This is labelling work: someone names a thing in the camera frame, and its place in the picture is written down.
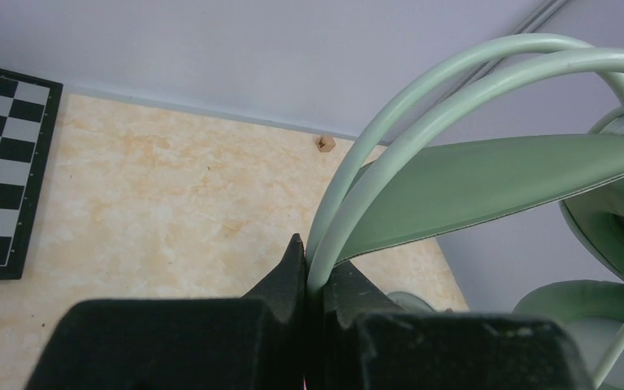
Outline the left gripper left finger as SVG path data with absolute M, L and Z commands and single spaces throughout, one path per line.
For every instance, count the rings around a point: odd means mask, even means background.
M 59 320 L 29 389 L 300 389 L 303 242 L 244 296 L 81 301 Z

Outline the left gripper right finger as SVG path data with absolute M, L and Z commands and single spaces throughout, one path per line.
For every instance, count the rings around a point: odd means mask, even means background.
M 569 335 L 515 314 L 415 313 L 352 263 L 323 289 L 326 389 L 589 389 Z

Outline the mint green headphones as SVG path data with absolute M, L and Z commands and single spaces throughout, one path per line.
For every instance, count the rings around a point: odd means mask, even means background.
M 584 72 L 596 73 L 621 104 L 584 134 L 432 144 L 494 98 Z M 323 289 L 336 267 L 548 203 L 560 206 L 575 237 L 618 282 L 548 284 L 508 314 L 547 319 L 566 332 L 589 389 L 624 389 L 624 49 L 540 33 L 487 41 L 423 73 L 344 157 L 305 254 L 305 387 L 326 389 Z

